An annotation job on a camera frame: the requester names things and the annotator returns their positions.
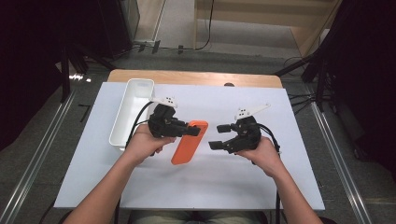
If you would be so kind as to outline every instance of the hand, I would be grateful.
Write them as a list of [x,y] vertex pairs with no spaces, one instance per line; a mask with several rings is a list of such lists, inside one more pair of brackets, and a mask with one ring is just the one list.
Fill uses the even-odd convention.
[[235,154],[253,161],[264,170],[266,175],[271,177],[275,177],[278,173],[283,172],[286,169],[282,160],[279,158],[273,143],[269,138],[264,136],[262,136],[262,139],[256,149],[246,149],[238,151]]
[[134,132],[124,154],[133,160],[134,165],[138,165],[154,152],[161,152],[164,145],[173,143],[175,140],[175,137],[155,138],[149,131],[149,126],[141,124]]

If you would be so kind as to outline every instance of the white tray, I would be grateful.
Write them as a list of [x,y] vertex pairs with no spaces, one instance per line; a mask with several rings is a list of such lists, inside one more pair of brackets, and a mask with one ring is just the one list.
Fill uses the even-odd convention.
[[[111,130],[110,145],[123,151],[131,133],[132,126],[143,106],[154,96],[154,81],[151,79],[132,78],[128,81],[120,104],[119,113]],[[146,109],[139,121],[147,119]]]

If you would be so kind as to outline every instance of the wooden table edge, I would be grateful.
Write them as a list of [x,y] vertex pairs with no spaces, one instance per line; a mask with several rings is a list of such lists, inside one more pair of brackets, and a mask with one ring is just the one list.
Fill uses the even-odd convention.
[[108,82],[127,82],[131,78],[152,79],[159,84],[224,86],[232,83],[236,87],[283,88],[275,75],[231,74],[214,72],[123,70],[110,72]]

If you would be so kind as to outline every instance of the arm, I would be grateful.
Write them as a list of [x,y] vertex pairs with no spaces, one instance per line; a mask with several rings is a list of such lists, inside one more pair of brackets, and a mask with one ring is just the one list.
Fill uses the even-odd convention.
[[154,138],[148,125],[137,127],[129,145],[98,185],[84,198],[64,223],[106,223],[113,216],[134,168],[154,151],[160,152],[164,145],[175,138]]
[[269,138],[262,137],[255,150],[243,150],[236,154],[253,161],[274,179],[289,223],[322,223],[298,189]]

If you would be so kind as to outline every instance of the white tabletop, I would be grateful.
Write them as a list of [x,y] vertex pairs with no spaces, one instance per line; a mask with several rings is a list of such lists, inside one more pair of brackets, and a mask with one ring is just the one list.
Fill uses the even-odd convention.
[[[108,143],[126,83],[104,83],[61,186],[55,207],[73,208],[93,189],[121,152]],[[147,158],[131,175],[121,207],[185,210],[274,209],[272,178],[250,161],[211,150],[209,141],[225,141],[236,133],[217,133],[220,124],[235,123],[239,107],[271,106],[254,117],[271,129],[281,146],[281,158],[301,192],[316,210],[323,210],[317,181],[284,89],[155,85],[157,97],[172,96],[175,117],[208,121],[208,130],[187,164],[173,165],[179,138],[163,152]]]

